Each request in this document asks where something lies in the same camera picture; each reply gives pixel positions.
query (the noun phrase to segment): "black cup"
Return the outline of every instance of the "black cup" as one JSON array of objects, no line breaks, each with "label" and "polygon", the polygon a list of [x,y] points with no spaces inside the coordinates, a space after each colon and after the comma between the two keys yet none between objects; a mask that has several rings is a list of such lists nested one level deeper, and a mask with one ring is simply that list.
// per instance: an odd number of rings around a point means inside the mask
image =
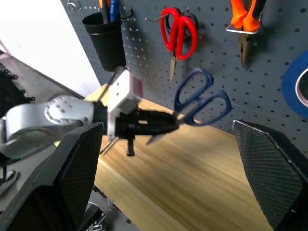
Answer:
[{"label": "black cup", "polygon": [[98,12],[84,18],[82,23],[105,71],[114,71],[117,66],[126,65],[121,19],[103,24],[103,16]]}]

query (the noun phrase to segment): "gray pegboard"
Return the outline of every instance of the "gray pegboard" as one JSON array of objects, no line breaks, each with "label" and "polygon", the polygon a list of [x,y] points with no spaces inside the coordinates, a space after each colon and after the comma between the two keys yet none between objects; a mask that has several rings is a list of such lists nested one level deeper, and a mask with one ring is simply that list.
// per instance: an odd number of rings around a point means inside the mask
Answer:
[{"label": "gray pegboard", "polygon": [[[68,8],[68,2],[80,6],[81,10]],[[98,1],[62,0],[62,3],[99,82],[106,83],[111,74],[103,70],[81,23],[85,16],[98,11]],[[163,43],[160,25],[145,21],[145,17],[157,18],[166,5],[180,9],[189,7],[200,23],[198,48],[188,60],[178,61],[172,83],[169,82],[170,56]],[[122,0],[123,17],[130,14],[131,6],[134,16],[123,20],[122,37],[127,66],[143,80],[146,99],[173,108],[178,85],[193,67],[199,66],[214,77],[214,85],[205,97],[224,89],[233,106],[226,117],[213,124],[214,127],[232,134],[233,119],[262,124],[283,132],[302,152],[308,153],[305,138],[308,134],[308,119],[295,113],[281,92],[288,65],[308,48],[307,0],[266,3],[262,17],[264,30],[253,37],[246,69],[241,66],[238,34],[225,30],[232,18],[230,1]],[[181,99],[187,98],[200,84],[201,79],[196,77],[186,86],[187,94],[181,95]],[[208,120],[222,111],[223,106],[220,100],[214,100],[196,118]]]}]

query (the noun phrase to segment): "wooden table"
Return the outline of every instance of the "wooden table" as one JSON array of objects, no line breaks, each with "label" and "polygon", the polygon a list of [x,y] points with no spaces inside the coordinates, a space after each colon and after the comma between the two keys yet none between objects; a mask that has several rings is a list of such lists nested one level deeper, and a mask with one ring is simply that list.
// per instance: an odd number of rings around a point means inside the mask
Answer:
[{"label": "wooden table", "polygon": [[[102,89],[86,99],[95,101]],[[143,109],[170,112],[143,100]],[[95,185],[142,231],[270,231],[248,184],[233,135],[182,125],[135,157],[119,141],[101,155]],[[107,144],[103,137],[102,148]]]}]

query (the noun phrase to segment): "blue painter's tape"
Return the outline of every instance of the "blue painter's tape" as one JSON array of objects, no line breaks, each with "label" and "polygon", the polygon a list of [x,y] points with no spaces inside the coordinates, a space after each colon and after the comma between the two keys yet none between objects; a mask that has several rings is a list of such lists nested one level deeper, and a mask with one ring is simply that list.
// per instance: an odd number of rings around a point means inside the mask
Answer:
[{"label": "blue painter's tape", "polygon": [[282,81],[282,93],[288,105],[301,116],[308,118],[308,107],[306,107],[296,94],[296,83],[302,73],[308,69],[308,51],[302,53],[295,59],[285,72]]}]

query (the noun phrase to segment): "orange pliers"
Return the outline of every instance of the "orange pliers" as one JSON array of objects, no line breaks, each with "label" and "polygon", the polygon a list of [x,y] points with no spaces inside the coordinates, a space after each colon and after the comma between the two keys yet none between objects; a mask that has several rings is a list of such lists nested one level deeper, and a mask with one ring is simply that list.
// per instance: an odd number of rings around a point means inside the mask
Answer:
[{"label": "orange pliers", "polygon": [[263,11],[266,0],[252,0],[249,12],[245,9],[243,0],[230,0],[233,18],[231,24],[236,29],[247,32],[258,31],[261,23],[259,17]]}]

